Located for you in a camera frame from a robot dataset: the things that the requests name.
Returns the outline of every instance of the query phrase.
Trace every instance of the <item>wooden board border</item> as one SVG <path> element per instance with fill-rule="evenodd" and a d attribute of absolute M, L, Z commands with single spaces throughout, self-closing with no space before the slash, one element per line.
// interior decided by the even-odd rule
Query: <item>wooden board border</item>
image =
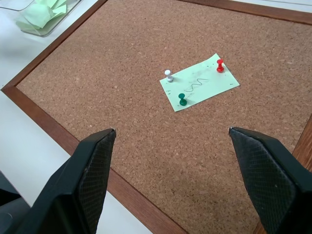
<path fill-rule="evenodd" d="M 30 74 L 45 58 L 62 44 L 77 28 L 79 28 L 107 0 L 98 0 L 89 10 L 77 19 L 54 42 L 42 51 L 31 63 L 8 82 L 2 91 L 17 106 L 19 106 L 36 124 L 38 124 L 53 140 L 55 140 L 69 155 L 72 155 L 79 140 L 57 123 L 51 116 L 37 106 L 16 86 Z M 292 10 L 273 8 L 232 0 L 181 0 L 201 5 L 233 10 L 258 16 L 266 16 L 279 20 L 312 25 L 312 14 Z M 312 116 L 310 117 L 293 155 L 303 166 L 312 170 Z M 137 189 L 130 185 L 113 169 L 110 170 L 107 190 L 136 218 L 138 218 L 152 233 L 155 234 L 186 234 L 187 232 L 149 201 Z M 259 222 L 254 234 L 265 234 Z"/>

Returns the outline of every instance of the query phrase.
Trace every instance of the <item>clear plastic box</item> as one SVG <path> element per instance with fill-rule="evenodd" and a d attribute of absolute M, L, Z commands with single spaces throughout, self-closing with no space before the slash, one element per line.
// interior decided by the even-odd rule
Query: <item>clear plastic box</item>
<path fill-rule="evenodd" d="M 0 13 L 25 33 L 47 36 L 80 0 L 0 0 Z"/>

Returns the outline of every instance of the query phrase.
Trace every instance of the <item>green paper scraps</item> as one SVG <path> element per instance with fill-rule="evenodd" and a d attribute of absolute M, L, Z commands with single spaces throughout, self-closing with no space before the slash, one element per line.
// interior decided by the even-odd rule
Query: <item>green paper scraps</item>
<path fill-rule="evenodd" d="M 174 80 L 172 82 L 168 82 L 167 78 L 160 80 L 174 111 L 181 111 L 239 86 L 237 80 L 224 64 L 223 73 L 216 71 L 218 59 L 220 59 L 218 54 L 214 54 L 206 61 L 173 74 Z M 184 99 L 187 101 L 185 106 L 179 103 L 180 98 L 178 96 L 181 93 L 185 94 Z"/>
<path fill-rule="evenodd" d="M 36 0 L 36 3 L 21 12 L 16 25 L 22 31 L 40 30 L 49 21 L 66 14 L 66 11 L 66 0 Z"/>

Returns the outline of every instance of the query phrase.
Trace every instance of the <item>push pin head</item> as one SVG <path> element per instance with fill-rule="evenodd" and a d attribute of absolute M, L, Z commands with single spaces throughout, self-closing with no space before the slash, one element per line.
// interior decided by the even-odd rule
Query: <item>push pin head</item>
<path fill-rule="evenodd" d="M 165 71 L 165 75 L 167 76 L 167 81 L 168 82 L 172 82 L 174 80 L 174 78 L 170 74 L 171 74 L 170 70 L 166 70 Z"/>
<path fill-rule="evenodd" d="M 179 99 L 181 99 L 180 100 L 181 106 L 185 106 L 187 104 L 187 101 L 184 99 L 184 97 L 185 97 L 185 94 L 179 94 Z"/>
<path fill-rule="evenodd" d="M 218 59 L 216 62 L 218 64 L 216 71 L 222 73 L 224 71 L 224 68 L 222 67 L 223 59 Z"/>

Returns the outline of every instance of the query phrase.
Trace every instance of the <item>cork board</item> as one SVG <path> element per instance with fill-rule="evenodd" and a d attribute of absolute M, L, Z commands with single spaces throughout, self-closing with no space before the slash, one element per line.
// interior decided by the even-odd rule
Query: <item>cork board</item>
<path fill-rule="evenodd" d="M 18 88 L 78 139 L 117 130 L 112 167 L 190 233 L 250 234 L 230 126 L 292 151 L 312 112 L 312 28 L 175 0 L 109 0 Z M 175 113 L 159 83 L 218 53 L 238 88 Z"/>

